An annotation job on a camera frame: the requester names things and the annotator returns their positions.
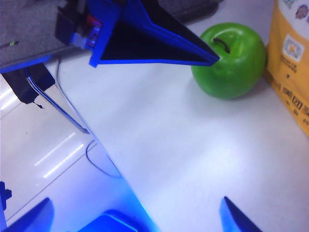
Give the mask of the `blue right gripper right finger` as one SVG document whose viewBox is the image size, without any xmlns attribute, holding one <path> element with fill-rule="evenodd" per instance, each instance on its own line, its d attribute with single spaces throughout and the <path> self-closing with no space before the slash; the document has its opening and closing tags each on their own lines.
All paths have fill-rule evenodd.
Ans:
<svg viewBox="0 0 309 232">
<path fill-rule="evenodd" d="M 224 232 L 262 231 L 227 196 L 221 200 L 219 213 Z"/>
</svg>

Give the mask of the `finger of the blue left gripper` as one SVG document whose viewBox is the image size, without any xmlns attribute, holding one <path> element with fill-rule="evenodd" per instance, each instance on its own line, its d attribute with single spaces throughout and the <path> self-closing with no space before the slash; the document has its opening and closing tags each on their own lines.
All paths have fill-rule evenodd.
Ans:
<svg viewBox="0 0 309 232">
<path fill-rule="evenodd" d="M 220 57 L 156 0 L 90 0 L 102 26 L 89 64 L 211 66 Z"/>
</svg>

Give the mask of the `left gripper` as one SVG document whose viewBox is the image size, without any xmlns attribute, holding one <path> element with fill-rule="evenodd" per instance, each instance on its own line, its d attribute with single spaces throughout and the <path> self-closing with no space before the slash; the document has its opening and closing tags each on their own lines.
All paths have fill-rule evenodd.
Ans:
<svg viewBox="0 0 309 232">
<path fill-rule="evenodd" d="M 120 11 L 119 0 L 68 0 L 57 8 L 55 37 L 66 46 L 93 49 L 104 26 L 103 17 Z"/>
</svg>

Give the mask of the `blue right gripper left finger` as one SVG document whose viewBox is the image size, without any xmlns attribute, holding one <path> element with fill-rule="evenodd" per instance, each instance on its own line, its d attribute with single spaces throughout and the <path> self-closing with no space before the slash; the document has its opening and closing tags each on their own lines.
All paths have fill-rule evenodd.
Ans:
<svg viewBox="0 0 309 232">
<path fill-rule="evenodd" d="M 54 220 L 54 206 L 49 198 L 43 199 L 17 221 L 7 232 L 49 232 Z"/>
</svg>

